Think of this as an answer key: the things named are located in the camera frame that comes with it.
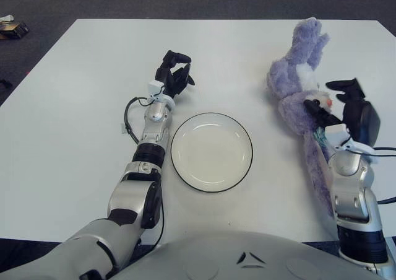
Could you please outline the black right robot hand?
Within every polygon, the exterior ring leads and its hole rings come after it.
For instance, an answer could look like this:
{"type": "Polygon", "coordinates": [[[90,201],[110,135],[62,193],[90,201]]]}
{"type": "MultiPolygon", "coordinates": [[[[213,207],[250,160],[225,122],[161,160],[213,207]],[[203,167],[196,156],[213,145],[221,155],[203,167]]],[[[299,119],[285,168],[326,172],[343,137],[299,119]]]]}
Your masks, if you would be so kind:
{"type": "Polygon", "coordinates": [[[346,124],[353,140],[373,146],[379,134],[381,121],[373,105],[365,100],[357,79],[331,81],[326,83],[331,90],[342,91],[339,101],[344,103],[343,118],[340,120],[319,106],[314,99],[306,99],[304,106],[320,127],[346,124]]]}

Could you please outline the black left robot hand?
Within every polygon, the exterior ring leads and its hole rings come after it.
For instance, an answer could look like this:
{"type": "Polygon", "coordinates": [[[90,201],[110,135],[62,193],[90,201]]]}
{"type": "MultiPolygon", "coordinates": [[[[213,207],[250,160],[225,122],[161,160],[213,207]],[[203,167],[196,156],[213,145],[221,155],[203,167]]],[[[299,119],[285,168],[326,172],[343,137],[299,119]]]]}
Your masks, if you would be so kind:
{"type": "Polygon", "coordinates": [[[162,82],[163,93],[171,98],[179,95],[187,85],[195,85],[189,75],[191,58],[169,50],[163,57],[163,62],[155,73],[155,80],[162,82]]]}

